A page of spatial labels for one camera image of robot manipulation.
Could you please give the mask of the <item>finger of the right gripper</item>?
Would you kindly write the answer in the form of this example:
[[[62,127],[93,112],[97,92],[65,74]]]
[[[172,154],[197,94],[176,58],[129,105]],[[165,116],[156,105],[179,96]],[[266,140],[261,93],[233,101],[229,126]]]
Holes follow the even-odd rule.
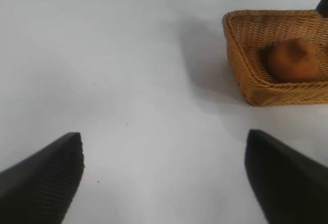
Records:
[[[323,17],[328,17],[328,0],[320,0],[316,7],[316,11]]]

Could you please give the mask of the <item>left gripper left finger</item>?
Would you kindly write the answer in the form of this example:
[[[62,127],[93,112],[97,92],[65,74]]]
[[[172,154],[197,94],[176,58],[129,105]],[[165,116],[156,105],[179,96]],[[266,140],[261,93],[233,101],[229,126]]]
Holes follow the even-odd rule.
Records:
[[[81,135],[70,132],[1,172],[1,223],[62,223],[84,172]]]

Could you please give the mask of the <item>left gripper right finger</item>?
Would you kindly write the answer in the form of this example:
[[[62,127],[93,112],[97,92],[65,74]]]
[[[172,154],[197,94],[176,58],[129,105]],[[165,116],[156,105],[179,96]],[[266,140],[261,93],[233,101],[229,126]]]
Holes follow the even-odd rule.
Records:
[[[250,130],[244,166],[268,223],[327,223],[327,167],[261,130]]]

